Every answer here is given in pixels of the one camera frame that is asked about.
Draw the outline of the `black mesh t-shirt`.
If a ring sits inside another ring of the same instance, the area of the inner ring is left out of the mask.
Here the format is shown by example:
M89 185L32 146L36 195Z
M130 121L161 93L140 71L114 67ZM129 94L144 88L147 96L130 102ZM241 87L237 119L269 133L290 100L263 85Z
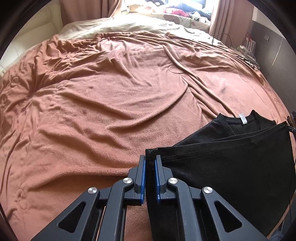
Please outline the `black mesh t-shirt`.
M147 207L154 240L176 240L177 213L158 201L155 160L188 186L211 187L261 234L269 235L295 192L295 161L288 124L252 111L218 115L171 147L147 149Z

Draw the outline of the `terracotta bed blanket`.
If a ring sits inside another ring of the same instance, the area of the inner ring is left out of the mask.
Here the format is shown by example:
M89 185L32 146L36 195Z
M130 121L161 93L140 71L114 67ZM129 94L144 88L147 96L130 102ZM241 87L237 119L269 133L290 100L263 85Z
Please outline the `terracotta bed blanket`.
M149 32L54 36L1 78L1 205L18 240L31 240L146 149L252 111L288 116L261 72L229 50Z

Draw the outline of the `clutter on bedside shelf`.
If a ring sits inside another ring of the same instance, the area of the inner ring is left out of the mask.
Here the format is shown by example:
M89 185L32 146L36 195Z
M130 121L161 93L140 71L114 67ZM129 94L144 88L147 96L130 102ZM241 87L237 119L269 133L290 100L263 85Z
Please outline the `clutter on bedside shelf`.
M237 47L237 51L243 56L243 59L246 60L251 66L254 66L258 70L260 69L259 64L256 61L255 57L255 47L256 42L250 37L250 33L246 33L243 44Z

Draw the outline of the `patterned pillow by window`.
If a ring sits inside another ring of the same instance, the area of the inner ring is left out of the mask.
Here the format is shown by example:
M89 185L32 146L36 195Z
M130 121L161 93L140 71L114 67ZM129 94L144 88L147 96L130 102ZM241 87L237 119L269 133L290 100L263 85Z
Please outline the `patterned pillow by window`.
M197 29L206 33L210 30L211 22L200 11L185 11L182 4L169 6L163 1L125 1L127 12L141 14L182 25L186 28Z

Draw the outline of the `cream bed sheet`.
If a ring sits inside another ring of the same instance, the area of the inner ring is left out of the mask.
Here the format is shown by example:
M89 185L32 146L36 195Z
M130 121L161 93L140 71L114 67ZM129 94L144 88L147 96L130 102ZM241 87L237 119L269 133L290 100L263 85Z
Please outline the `cream bed sheet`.
M125 15L116 18L78 21L67 24L58 34L61 40L91 39L98 33L139 32L153 34L172 34L195 42L204 42L214 46L224 44L203 30L184 27L170 21L152 18L144 15Z

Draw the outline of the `cream padded headboard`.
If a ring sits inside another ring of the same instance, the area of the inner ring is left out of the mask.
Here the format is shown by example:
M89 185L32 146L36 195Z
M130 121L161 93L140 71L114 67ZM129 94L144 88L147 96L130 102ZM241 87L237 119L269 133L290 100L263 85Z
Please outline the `cream padded headboard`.
M50 1L26 22L9 44L1 58L1 76L20 56L58 34L62 28L60 2Z

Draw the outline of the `pink curtain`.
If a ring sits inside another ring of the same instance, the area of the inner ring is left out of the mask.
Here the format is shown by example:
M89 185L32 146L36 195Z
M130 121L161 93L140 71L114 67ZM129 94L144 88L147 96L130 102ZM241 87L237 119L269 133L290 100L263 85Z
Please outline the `pink curtain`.
M59 1L63 25L72 22L109 18L120 9L119 0L64 0Z

